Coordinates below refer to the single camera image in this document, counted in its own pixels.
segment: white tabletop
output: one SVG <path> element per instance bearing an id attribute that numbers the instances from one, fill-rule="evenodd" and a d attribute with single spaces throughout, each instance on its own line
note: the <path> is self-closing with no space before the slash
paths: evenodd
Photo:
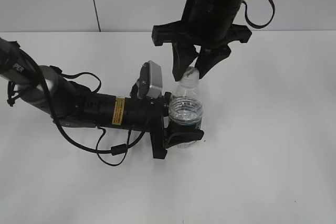
<path id="1" fill-rule="evenodd" d="M 0 36 L 40 65 L 97 74 L 102 93 L 127 96 L 148 60 L 162 66 L 165 91 L 176 87 L 171 47 L 155 48 L 150 33 Z M 336 223 L 335 41 L 334 31 L 260 31 L 232 43 L 201 81 L 204 141 L 158 160 L 146 134 L 116 168 L 67 143 L 36 108 L 10 108 L 0 80 L 0 223 Z M 101 134 L 67 132 L 90 147 Z M 126 137 L 110 129 L 101 148 Z"/>

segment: cable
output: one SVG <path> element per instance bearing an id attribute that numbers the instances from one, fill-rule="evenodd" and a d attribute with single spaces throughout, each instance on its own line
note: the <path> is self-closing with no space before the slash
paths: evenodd
<path id="1" fill-rule="evenodd" d="M 144 134 L 146 133 L 146 130 L 148 128 L 148 124 L 149 124 L 149 115 L 147 116 L 147 119 L 146 119 L 146 122 L 145 122 L 145 125 L 143 127 L 143 130 L 142 132 L 139 134 L 139 136 L 130 144 L 128 145 L 128 149 L 132 148 L 133 146 L 135 146 L 138 142 L 140 142 L 141 138 L 144 136 Z"/>
<path id="2" fill-rule="evenodd" d="M 98 149 L 98 145 L 99 145 L 100 141 L 102 140 L 102 138 L 103 138 L 103 137 L 105 136 L 105 134 L 106 134 L 106 129 L 101 128 L 101 127 L 99 127 L 99 126 L 97 126 L 97 128 L 100 129 L 100 130 L 102 130 L 103 133 L 101 134 L 100 138 L 98 139 L 98 142 L 97 142 L 97 144 L 96 144 L 96 150 Z M 126 141 L 126 146 L 127 146 L 127 147 L 129 146 L 129 143 L 130 143 L 131 132 L 132 132 L 132 127 L 128 130 L 128 137 L 127 137 L 127 141 Z M 109 165 L 109 166 L 118 166 L 118 165 L 121 165 L 122 162 L 124 162 L 124 160 L 125 160 L 125 158 L 126 158 L 126 155 L 127 155 L 127 152 L 128 152 L 128 151 L 126 150 L 126 152 L 125 152 L 125 154 L 124 154 L 124 157 L 123 157 L 122 160 L 121 160 L 119 163 L 117 163 L 117 164 L 111 164 L 111 163 L 106 162 L 105 160 L 102 159 L 102 157 L 99 155 L 99 153 L 97 153 L 97 156 L 99 157 L 99 159 L 100 159 L 104 164 L 107 164 L 107 165 Z"/>
<path id="3" fill-rule="evenodd" d="M 64 74 L 63 71 L 62 71 L 60 68 L 55 67 L 55 66 L 50 66 L 50 67 L 53 69 L 53 71 L 55 71 L 55 72 L 58 73 L 60 76 L 66 78 L 66 79 L 76 79 L 76 78 L 78 78 L 78 77 L 80 77 L 80 76 L 83 76 L 84 74 L 87 74 L 87 75 L 89 75 L 89 76 L 93 76 L 93 77 L 95 77 L 95 78 L 99 81 L 99 85 L 98 85 L 98 87 L 97 87 L 95 90 L 92 91 L 92 93 L 98 93 L 98 91 L 99 91 L 100 88 L 101 88 L 101 80 L 100 80 L 99 77 L 96 76 L 94 73 L 90 73 L 90 72 L 82 72 L 82 73 L 78 73 L 78 74 Z"/>

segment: clear plastic bottle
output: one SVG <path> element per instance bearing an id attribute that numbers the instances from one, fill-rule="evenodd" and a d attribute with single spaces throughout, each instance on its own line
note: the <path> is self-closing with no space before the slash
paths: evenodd
<path id="1" fill-rule="evenodd" d="M 188 67 L 169 103 L 170 120 L 179 125 L 194 125 L 197 129 L 200 128 L 203 116 L 198 88 L 199 75 L 196 68 Z M 186 148 L 192 143 L 195 142 L 183 143 L 178 147 Z"/>

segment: label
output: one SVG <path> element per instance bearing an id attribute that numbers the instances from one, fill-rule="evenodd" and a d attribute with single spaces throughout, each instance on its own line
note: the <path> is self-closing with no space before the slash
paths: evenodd
<path id="1" fill-rule="evenodd" d="M 121 125 L 122 117 L 124 116 L 124 108 L 125 108 L 125 98 L 117 97 L 115 99 L 112 124 Z"/>

